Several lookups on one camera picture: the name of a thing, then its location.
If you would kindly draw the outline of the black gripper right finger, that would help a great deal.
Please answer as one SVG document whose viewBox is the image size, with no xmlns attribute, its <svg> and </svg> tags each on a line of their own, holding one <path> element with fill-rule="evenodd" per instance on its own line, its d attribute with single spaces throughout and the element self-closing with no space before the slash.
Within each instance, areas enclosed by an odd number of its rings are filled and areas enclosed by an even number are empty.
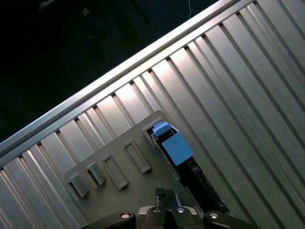
<svg viewBox="0 0 305 229">
<path fill-rule="evenodd" d="M 201 218 L 188 208 L 179 206 L 175 192 L 166 190 L 167 210 L 178 229 L 257 229 L 256 225 L 232 217 L 220 211 L 209 211 Z"/>
</svg>

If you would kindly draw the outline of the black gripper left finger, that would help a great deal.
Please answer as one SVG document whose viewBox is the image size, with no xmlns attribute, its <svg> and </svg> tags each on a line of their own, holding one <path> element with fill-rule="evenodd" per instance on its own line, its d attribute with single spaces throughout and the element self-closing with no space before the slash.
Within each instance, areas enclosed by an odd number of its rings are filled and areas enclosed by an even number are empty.
<svg viewBox="0 0 305 229">
<path fill-rule="evenodd" d="M 166 191 L 155 190 L 156 206 L 140 208 L 135 215 L 117 211 L 86 226 L 87 229 L 163 229 L 166 221 Z"/>
</svg>

